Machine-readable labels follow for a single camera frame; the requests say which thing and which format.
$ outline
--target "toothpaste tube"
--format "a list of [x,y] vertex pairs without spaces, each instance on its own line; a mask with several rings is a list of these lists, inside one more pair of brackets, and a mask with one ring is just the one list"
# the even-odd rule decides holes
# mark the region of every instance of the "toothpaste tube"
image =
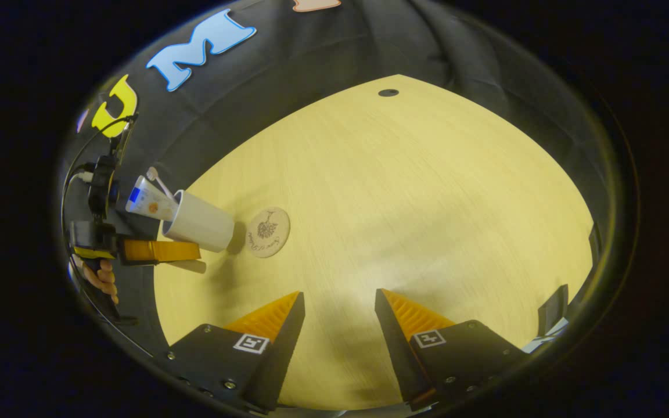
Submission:
[[125,210],[132,214],[172,222],[179,205],[170,200],[163,191],[152,185],[146,177],[139,175],[125,204]]

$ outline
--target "human hand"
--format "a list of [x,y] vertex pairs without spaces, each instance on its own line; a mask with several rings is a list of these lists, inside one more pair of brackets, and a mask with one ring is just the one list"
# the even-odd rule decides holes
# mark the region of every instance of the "human hand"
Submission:
[[97,273],[93,272],[93,270],[76,254],[74,254],[74,262],[76,262],[78,268],[82,269],[82,273],[84,273],[84,277],[87,281],[103,291],[103,293],[109,294],[112,302],[117,305],[117,286],[115,286],[115,274],[112,272],[112,264],[110,264],[110,260],[101,259],[100,269]]

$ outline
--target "coaster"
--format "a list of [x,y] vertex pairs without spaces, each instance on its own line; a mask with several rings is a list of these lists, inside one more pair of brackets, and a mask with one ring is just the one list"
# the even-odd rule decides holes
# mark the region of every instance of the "coaster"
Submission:
[[255,257],[267,258],[280,251],[290,232],[290,219],[279,207],[268,207],[247,226],[247,249]]

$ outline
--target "white mug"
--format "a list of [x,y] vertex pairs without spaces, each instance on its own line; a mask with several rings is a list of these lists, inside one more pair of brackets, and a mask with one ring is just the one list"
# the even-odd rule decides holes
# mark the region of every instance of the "white mug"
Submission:
[[185,190],[177,190],[175,199],[180,202],[177,214],[172,222],[161,222],[162,235],[170,240],[197,243],[200,248],[216,253],[228,247],[234,233],[230,214]]

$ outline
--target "black cable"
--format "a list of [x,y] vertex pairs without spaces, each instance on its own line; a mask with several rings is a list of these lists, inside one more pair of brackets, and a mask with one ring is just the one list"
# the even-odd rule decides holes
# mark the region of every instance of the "black cable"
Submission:
[[[74,262],[74,257],[72,257],[73,253],[71,251],[71,244],[69,243],[69,233],[66,230],[66,193],[67,193],[67,191],[69,191],[69,182],[71,180],[71,177],[75,174],[75,172],[79,169],[89,171],[89,166],[91,166],[93,164],[88,164],[88,163],[87,164],[82,164],[81,166],[77,167],[76,169],[74,168],[74,165],[77,163],[79,158],[82,156],[84,151],[87,149],[87,146],[90,145],[90,143],[93,140],[95,140],[96,136],[103,133],[105,131],[105,129],[108,129],[109,127],[113,126],[114,124],[117,124],[118,122],[133,122],[133,121],[136,120],[137,117],[138,117],[138,113],[131,114],[130,116],[120,117],[119,119],[116,119],[116,120],[110,122],[109,124],[104,126],[103,129],[100,129],[97,133],[92,135],[91,138],[88,139],[84,143],[84,145],[82,146],[82,149],[79,150],[79,153],[77,153],[77,156],[74,157],[74,159],[72,159],[71,165],[69,165],[69,169],[66,171],[66,177],[64,178],[64,181],[63,181],[63,192],[62,192],[62,195],[61,195],[61,233],[62,233],[63,238],[64,238],[64,246],[66,247],[66,255],[69,258],[69,265],[71,265],[71,270],[75,273],[75,275],[77,275],[77,277],[81,277],[83,280],[86,280],[86,281],[89,281],[89,280],[87,280],[85,277],[83,277],[83,273],[81,272],[81,270],[79,270],[79,268],[77,268],[77,265]],[[85,291],[83,291],[82,293],[87,298],[87,301],[89,301],[89,303],[95,308],[96,312],[98,312],[100,314],[100,316],[102,316],[104,318],[104,320],[106,320],[107,323],[109,323],[109,325],[111,325],[116,331],[118,331],[118,333],[120,333],[120,335],[122,335],[125,339],[130,341],[136,347],[138,347],[138,349],[143,351],[144,354],[148,355],[149,357],[154,357],[145,348],[141,347],[140,344],[138,344],[136,341],[133,341],[132,338],[125,335],[125,333],[123,333],[123,331],[121,331],[120,328],[118,328],[117,325],[115,325],[115,323],[113,323],[113,321],[111,321],[110,318],[108,318],[107,315],[105,315],[100,310],[98,305],[95,302],[93,302],[92,299],[90,299],[89,295]]]

